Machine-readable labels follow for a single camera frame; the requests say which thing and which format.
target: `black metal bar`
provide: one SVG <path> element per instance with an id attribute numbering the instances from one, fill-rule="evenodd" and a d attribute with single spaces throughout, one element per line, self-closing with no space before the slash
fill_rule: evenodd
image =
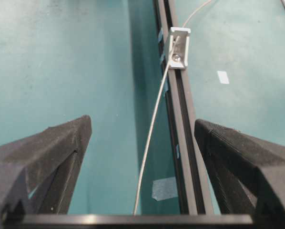
<path id="1" fill-rule="evenodd" d="M 5 229 L 85 229 L 85 228 L 199 228 L 251 229 L 267 227 L 267 219 L 249 215 L 224 216 L 103 216 L 103 215 L 26 215 L 11 219 Z"/>
<path id="2" fill-rule="evenodd" d="M 155 0 L 158 32 L 162 28 L 165 41 L 169 28 L 177 27 L 173 0 Z M 164 42 L 159 43 L 163 51 Z M 175 129 L 170 126 L 173 150 L 178 146 L 180 158 L 174 156 L 174 166 L 182 213 L 213 214 L 211 194 L 207 181 L 207 172 L 194 138 L 195 112 L 189 79 L 186 70 L 169 70 L 170 90 L 166 93 L 169 121 L 173 119 Z"/>

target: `textured black surface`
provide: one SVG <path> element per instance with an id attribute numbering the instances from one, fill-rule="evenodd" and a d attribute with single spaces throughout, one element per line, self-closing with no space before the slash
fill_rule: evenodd
<path id="1" fill-rule="evenodd" d="M 38 212 L 41 200 L 57 190 L 56 213 L 67 211 L 91 134 L 86 115 L 0 146 L 0 227 L 8 214 Z M 37 190 L 30 203 L 28 194 L 38 186 L 42 192 Z"/>
<path id="2" fill-rule="evenodd" d="M 285 147 L 204 120 L 195 137 L 222 212 L 266 214 L 285 228 Z"/>

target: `tape piece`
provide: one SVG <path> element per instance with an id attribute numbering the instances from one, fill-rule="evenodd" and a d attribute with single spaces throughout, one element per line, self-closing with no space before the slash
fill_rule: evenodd
<path id="1" fill-rule="evenodd" d="M 152 186 L 152 198 L 156 201 L 177 197 L 175 177 L 154 180 Z"/>
<path id="2" fill-rule="evenodd" d="M 229 79 L 227 76 L 227 72 L 224 71 L 217 71 L 220 83 L 222 84 L 229 84 Z"/>
<path id="3" fill-rule="evenodd" d="M 157 41 L 161 42 L 162 39 L 163 39 L 163 28 L 161 28 L 160 32 L 158 33 Z"/>

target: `metal bracket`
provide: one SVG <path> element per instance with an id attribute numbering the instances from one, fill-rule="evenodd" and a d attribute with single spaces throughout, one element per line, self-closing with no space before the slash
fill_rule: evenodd
<path id="1" fill-rule="evenodd" d="M 189 36 L 191 30 L 188 28 L 171 27 L 167 41 L 165 43 L 165 56 L 168 61 L 169 53 L 172 50 L 173 42 L 179 36 L 179 41 L 175 46 L 174 54 L 170 62 L 171 69 L 186 69 L 188 66 Z"/>

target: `teal surface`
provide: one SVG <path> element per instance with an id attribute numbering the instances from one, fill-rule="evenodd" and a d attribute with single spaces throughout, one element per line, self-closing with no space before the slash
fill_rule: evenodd
<path id="1" fill-rule="evenodd" d="M 205 0 L 175 0 L 180 25 Z M 285 9 L 280 0 L 213 0 L 192 30 L 188 75 L 197 118 L 285 145 Z M 221 84 L 226 71 L 230 84 Z"/>
<path id="2" fill-rule="evenodd" d="M 156 37 L 151 0 L 0 0 L 0 145 L 92 118 L 70 213 L 132 212 L 161 78 Z M 177 198 L 151 198 L 153 180 L 173 176 L 162 102 L 141 213 L 179 212 Z"/>

